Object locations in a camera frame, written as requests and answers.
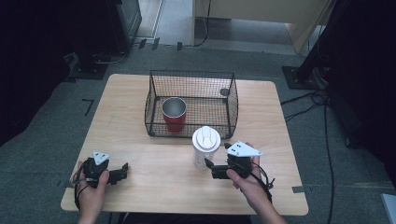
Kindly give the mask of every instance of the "wire basket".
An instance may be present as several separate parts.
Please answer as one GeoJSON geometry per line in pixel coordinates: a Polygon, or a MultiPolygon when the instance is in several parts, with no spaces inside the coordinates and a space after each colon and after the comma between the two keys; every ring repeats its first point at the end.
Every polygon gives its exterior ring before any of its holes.
{"type": "Polygon", "coordinates": [[[218,131],[220,138],[233,136],[238,118],[238,94],[233,73],[151,70],[145,109],[148,135],[192,137],[202,126],[218,131]],[[187,105],[184,128],[167,129],[162,105],[169,97],[182,98],[187,105]]]}

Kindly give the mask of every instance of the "red cup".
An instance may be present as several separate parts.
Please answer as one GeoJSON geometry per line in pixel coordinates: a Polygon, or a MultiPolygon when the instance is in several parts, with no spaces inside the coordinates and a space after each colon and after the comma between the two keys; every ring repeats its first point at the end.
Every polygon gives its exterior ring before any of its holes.
{"type": "Polygon", "coordinates": [[[186,109],[186,102],[178,97],[170,97],[163,102],[163,119],[171,133],[183,131],[186,109]]]}

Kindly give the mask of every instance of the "black fabric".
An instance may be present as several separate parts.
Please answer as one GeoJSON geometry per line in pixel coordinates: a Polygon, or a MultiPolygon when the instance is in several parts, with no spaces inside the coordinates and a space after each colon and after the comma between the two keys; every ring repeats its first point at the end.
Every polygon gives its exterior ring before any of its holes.
{"type": "Polygon", "coordinates": [[[129,213],[123,224],[250,224],[250,216],[129,213]]]}

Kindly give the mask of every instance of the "table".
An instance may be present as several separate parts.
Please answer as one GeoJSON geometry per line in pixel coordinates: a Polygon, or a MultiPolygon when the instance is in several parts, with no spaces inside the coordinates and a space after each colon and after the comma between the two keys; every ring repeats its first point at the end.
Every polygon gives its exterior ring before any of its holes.
{"type": "MultiPolygon", "coordinates": [[[[319,24],[329,17],[333,0],[213,0],[210,18],[286,23],[290,40],[300,53],[319,24]]],[[[193,0],[192,43],[196,17],[207,17],[209,0],[193,0]]]]}
{"type": "MultiPolygon", "coordinates": [[[[276,86],[269,81],[236,80],[239,115],[231,139],[249,142],[263,152],[262,167],[270,179],[274,206],[281,215],[308,212],[276,86]]],[[[104,211],[180,214],[255,214],[231,180],[213,179],[210,170],[192,163],[188,138],[150,137],[144,125],[149,76],[112,75],[78,156],[85,161],[94,150],[111,155],[109,170],[129,162],[128,178],[106,187],[104,211]]],[[[221,147],[215,164],[225,164],[221,147]]],[[[66,189],[62,209],[77,211],[74,190],[66,189]]]]}

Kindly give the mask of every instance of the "floor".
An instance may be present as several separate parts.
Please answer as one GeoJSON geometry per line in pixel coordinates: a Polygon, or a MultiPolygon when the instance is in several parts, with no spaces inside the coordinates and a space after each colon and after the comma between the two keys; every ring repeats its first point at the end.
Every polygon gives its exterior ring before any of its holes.
{"type": "MultiPolygon", "coordinates": [[[[192,0],[139,0],[142,23],[137,40],[183,46],[202,43],[206,28],[204,19],[195,21],[195,37],[192,43],[192,0]]],[[[318,39],[322,27],[312,34],[301,55],[307,55],[318,39]]],[[[208,38],[200,48],[258,51],[285,55],[297,54],[291,44],[284,23],[266,21],[241,21],[210,19],[208,38]]]]}

